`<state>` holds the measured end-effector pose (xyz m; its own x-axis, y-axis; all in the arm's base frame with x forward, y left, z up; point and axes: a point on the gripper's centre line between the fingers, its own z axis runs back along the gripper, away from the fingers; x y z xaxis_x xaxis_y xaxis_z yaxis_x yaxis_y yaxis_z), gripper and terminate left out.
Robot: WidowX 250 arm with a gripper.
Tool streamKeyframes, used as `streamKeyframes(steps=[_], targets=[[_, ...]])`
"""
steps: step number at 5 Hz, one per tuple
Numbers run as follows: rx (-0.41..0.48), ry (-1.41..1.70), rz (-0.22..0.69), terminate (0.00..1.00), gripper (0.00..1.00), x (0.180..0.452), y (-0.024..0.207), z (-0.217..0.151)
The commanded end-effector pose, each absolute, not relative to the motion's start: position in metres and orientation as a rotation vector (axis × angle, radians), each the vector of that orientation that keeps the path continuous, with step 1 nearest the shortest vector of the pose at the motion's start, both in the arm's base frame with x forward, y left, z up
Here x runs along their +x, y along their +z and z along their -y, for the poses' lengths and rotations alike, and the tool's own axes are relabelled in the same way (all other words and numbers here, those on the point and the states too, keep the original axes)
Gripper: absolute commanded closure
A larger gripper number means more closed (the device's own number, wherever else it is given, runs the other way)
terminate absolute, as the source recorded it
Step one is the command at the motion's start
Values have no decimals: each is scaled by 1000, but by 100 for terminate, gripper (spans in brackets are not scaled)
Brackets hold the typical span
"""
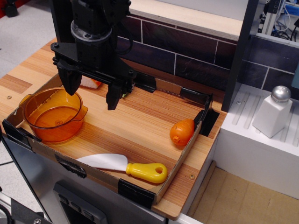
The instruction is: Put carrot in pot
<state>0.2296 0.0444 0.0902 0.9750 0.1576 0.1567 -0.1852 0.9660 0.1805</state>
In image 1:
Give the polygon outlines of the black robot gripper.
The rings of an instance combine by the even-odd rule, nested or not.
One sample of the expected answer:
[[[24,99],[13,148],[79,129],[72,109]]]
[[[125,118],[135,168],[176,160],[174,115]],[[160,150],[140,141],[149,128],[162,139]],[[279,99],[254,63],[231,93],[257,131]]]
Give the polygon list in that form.
[[[71,23],[74,43],[55,42],[54,64],[60,80],[70,95],[78,90],[82,76],[108,84],[106,103],[108,110],[115,110],[123,93],[134,89],[136,72],[120,59],[133,47],[130,32],[118,23],[98,34],[92,34]]]

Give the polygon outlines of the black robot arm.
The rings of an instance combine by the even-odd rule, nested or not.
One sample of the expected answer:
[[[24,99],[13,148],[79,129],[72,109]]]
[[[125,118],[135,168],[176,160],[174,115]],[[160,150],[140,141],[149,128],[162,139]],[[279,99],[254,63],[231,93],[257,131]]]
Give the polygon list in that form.
[[[74,95],[82,77],[108,85],[109,110],[134,88],[136,72],[120,59],[133,47],[122,24],[130,15],[129,0],[51,0],[57,42],[51,45],[62,84]]]

